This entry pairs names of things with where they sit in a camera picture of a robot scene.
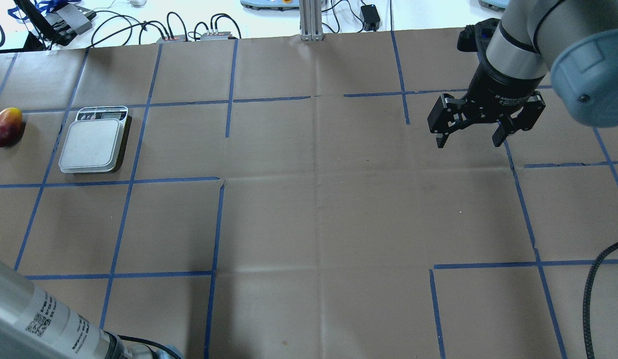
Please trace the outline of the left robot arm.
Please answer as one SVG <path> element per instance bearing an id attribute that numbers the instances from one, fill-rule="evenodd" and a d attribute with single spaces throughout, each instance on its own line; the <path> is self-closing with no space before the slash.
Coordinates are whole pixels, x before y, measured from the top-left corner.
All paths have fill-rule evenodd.
<path id="1" fill-rule="evenodd" d="M 0 359 L 181 359 L 174 346 L 117 336 L 0 260 Z"/>

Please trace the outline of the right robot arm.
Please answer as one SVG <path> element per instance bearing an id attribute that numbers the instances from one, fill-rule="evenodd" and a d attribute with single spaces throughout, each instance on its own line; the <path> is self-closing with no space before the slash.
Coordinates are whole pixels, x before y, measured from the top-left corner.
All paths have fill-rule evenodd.
<path id="1" fill-rule="evenodd" d="M 457 50 L 478 55 L 461 98 L 443 93 L 427 117 L 436 145 L 475 124 L 496 124 L 492 141 L 535 126 L 546 76 L 573 120 L 618 126 L 618 0 L 512 0 L 500 19 L 468 25 Z"/>

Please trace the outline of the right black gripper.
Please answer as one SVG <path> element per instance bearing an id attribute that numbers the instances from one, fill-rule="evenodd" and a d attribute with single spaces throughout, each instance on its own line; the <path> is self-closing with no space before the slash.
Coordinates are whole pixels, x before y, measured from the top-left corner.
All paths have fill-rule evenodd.
<path id="1" fill-rule="evenodd" d="M 539 120 L 546 104 L 540 92 L 535 92 L 539 79 L 516 79 L 480 64 L 461 101 L 450 94 L 441 94 L 427 117 L 429 131 L 436 137 L 438 149 L 445 146 L 450 134 L 473 124 L 498 121 L 492 136 L 495 147 L 519 130 L 529 131 Z"/>

